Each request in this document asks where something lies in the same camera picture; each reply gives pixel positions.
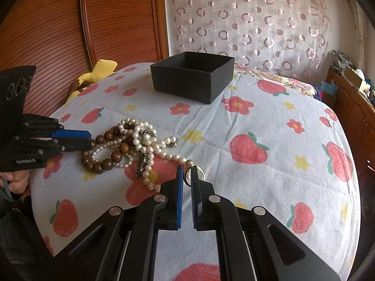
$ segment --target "black box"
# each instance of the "black box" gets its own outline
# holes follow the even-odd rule
[[[183,52],[150,68],[156,91],[210,104],[232,81],[234,58]]]

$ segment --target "silver rivet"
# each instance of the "silver rivet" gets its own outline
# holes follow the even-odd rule
[[[166,196],[164,194],[157,194],[154,196],[155,202],[161,203],[166,200]]]
[[[254,208],[254,213],[256,215],[265,215],[266,214],[266,210],[263,207],[261,207],[261,206],[257,206],[257,207]]]
[[[119,215],[121,212],[121,208],[120,207],[112,207],[110,210],[109,210],[109,214],[110,215]]]
[[[213,195],[211,195],[211,196],[209,197],[209,200],[210,200],[210,202],[218,203],[218,202],[220,202],[220,197],[217,196],[217,195],[215,195],[215,194],[213,194]]]

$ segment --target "bed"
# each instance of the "bed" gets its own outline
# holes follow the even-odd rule
[[[359,239],[360,196],[344,131],[325,104],[306,94],[313,92],[309,85],[258,74],[236,66],[232,82],[205,105],[154,91],[150,63],[138,63],[92,85],[52,117],[93,137],[125,117],[149,121],[160,137],[175,135],[179,143],[170,152],[194,160],[218,194],[238,207],[264,206],[346,280]],[[95,175],[80,160],[79,153],[61,154],[31,181],[35,221],[54,255],[111,206],[127,209],[156,193],[135,179],[134,164]],[[172,179],[176,166],[155,157],[154,183]],[[55,225],[61,204],[66,218]],[[154,279],[191,276],[219,280],[218,256],[215,234],[193,229],[184,186],[182,229],[160,232]]]

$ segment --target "yellow star print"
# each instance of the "yellow star print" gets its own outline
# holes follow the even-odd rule
[[[285,105],[288,110],[295,110],[296,109],[294,104],[292,104],[290,102],[285,102],[285,103],[282,103],[282,104]]]
[[[196,143],[197,141],[203,141],[204,138],[201,136],[202,131],[194,131],[191,129],[187,130],[187,134],[183,135],[181,138],[185,141],[190,141],[191,143]]]
[[[129,104],[129,105],[127,105],[127,106],[124,108],[124,110],[125,110],[125,112],[128,112],[128,111],[134,111],[136,106],[137,106],[136,104]]]
[[[294,166],[296,168],[301,168],[303,171],[307,171],[307,168],[311,165],[306,161],[306,157],[296,155]]]
[[[84,182],[88,181],[89,179],[94,179],[94,178],[95,178],[95,174],[85,170],[85,175],[82,178]]]
[[[247,206],[244,205],[243,203],[241,203],[241,200],[240,200],[240,199],[237,199],[237,200],[234,202],[234,205],[235,205],[236,207],[239,207],[239,208],[247,209]]]
[[[348,204],[342,204],[340,214],[344,220],[344,223],[346,223],[346,217],[348,216]]]

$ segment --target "white pearl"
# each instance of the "white pearl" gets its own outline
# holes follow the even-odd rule
[[[148,183],[147,184],[147,189],[148,190],[153,190],[155,188],[155,184],[154,183]]]
[[[180,157],[179,162],[180,162],[181,165],[185,165],[186,158],[184,158],[183,156]]]
[[[185,167],[188,168],[191,164],[194,164],[194,162],[193,162],[191,159],[188,159],[188,160],[185,162]]]

